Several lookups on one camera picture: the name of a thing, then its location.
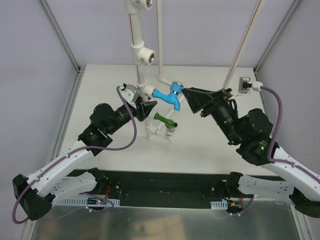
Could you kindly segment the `blue plastic faucet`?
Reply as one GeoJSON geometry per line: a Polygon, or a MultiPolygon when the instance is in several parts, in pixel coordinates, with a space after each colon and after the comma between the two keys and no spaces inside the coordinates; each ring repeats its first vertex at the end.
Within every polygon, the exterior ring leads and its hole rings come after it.
{"type": "Polygon", "coordinates": [[[168,94],[164,94],[160,92],[158,89],[155,89],[152,93],[153,98],[160,99],[167,104],[173,105],[173,109],[175,111],[180,111],[181,103],[179,100],[179,94],[182,93],[184,86],[182,83],[173,81],[170,85],[170,92],[168,94]]]}

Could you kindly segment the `white pipe assembly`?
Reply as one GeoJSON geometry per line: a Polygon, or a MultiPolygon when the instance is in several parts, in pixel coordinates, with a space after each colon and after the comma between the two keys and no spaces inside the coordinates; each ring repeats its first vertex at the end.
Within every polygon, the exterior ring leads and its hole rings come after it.
{"type": "MultiPolygon", "coordinates": [[[[235,73],[235,70],[238,66],[240,57],[245,49],[245,46],[248,42],[249,36],[253,30],[256,19],[260,14],[260,11],[265,3],[265,0],[257,0],[253,8],[252,14],[249,18],[237,51],[235,53],[234,59],[231,66],[227,72],[225,80],[223,82],[222,88],[226,88],[235,73]]],[[[150,85],[146,78],[145,66],[150,66],[156,57],[156,52],[145,46],[142,37],[142,28],[141,28],[141,11],[150,10],[153,6],[156,7],[156,21],[157,21],[157,51],[158,51],[158,81],[164,85],[171,86],[173,81],[169,81],[164,77],[163,73],[163,26],[162,26],[162,1],[161,0],[124,0],[124,7],[128,14],[129,27],[130,27],[130,36],[131,36],[131,54],[132,59],[135,65],[137,81],[136,85],[140,91],[140,96],[145,102],[153,98],[152,93],[156,87],[150,85]]],[[[178,96],[180,103],[184,100],[183,96],[178,96]]],[[[173,105],[171,112],[168,112],[168,115],[165,118],[172,116],[173,105]]],[[[156,136],[156,130],[160,127],[154,127],[152,123],[147,120],[145,123],[145,131],[147,133],[147,138],[153,139],[156,136]]]]}

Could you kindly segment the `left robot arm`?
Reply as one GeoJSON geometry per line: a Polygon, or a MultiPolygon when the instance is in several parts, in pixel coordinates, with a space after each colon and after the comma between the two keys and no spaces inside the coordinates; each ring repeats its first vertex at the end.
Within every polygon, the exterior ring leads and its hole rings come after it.
{"type": "Polygon", "coordinates": [[[64,178],[78,165],[102,151],[123,151],[135,143],[138,134],[136,122],[144,121],[157,101],[145,102],[141,97],[130,102],[122,96],[120,99],[123,105],[116,110],[107,103],[98,104],[89,117],[89,126],[60,156],[28,176],[18,174],[13,178],[16,202],[11,217],[15,224],[38,220],[55,204],[74,195],[90,191],[99,195],[105,191],[107,179],[98,168],[68,180],[64,178]],[[110,147],[113,141],[111,135],[129,122],[133,126],[132,140],[122,147],[110,147]]]}

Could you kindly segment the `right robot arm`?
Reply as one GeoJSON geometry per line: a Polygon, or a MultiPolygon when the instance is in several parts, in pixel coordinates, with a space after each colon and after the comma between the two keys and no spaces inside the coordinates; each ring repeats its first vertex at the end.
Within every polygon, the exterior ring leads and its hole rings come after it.
{"type": "Polygon", "coordinates": [[[209,91],[195,87],[182,93],[191,109],[205,118],[212,116],[231,146],[248,163],[269,170],[281,181],[231,172],[225,183],[230,197],[239,194],[270,197],[288,203],[300,213],[320,216],[320,176],[294,160],[276,141],[276,130],[260,108],[239,117],[231,89],[209,91]]]}

